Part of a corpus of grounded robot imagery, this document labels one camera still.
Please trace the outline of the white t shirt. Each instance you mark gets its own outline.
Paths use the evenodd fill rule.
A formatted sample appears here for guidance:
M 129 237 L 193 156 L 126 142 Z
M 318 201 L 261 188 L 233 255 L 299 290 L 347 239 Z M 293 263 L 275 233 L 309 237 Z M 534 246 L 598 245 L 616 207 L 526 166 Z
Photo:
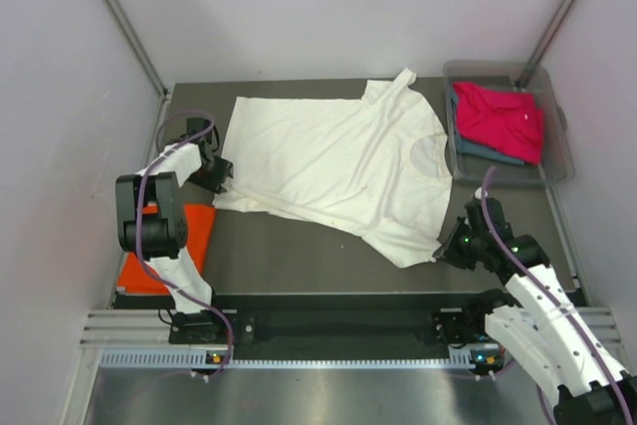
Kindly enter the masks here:
M 234 175 L 216 207 L 346 232 L 398 268 L 432 261 L 452 176 L 415 81 L 371 80 L 355 100 L 237 98 L 222 150 Z

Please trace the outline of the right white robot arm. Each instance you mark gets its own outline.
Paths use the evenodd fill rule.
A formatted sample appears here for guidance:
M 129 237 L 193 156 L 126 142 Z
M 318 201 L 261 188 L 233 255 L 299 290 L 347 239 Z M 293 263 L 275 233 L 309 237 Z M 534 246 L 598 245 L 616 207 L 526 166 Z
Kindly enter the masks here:
M 482 265 L 502 285 L 456 313 L 435 313 L 437 338 L 457 349 L 497 343 L 534 381 L 555 424 L 635 423 L 635 375 L 585 322 L 538 241 L 516 236 L 483 191 L 465 211 L 434 256 L 462 270 Z

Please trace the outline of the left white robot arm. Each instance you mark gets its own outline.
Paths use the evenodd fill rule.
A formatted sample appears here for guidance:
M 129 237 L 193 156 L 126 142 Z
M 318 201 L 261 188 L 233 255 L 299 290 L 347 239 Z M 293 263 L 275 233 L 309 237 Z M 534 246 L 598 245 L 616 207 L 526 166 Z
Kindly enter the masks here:
M 189 229 L 180 191 L 191 182 L 214 195 L 221 194 L 224 183 L 233 177 L 234 165 L 217 155 L 220 138 L 211 114 L 189 110 L 183 116 L 184 133 L 168 142 L 144 169 L 116 180 L 118 241 L 172 296 L 174 340 L 219 340 L 232 345 L 232 325 L 214 307 L 213 288 L 188 252 Z

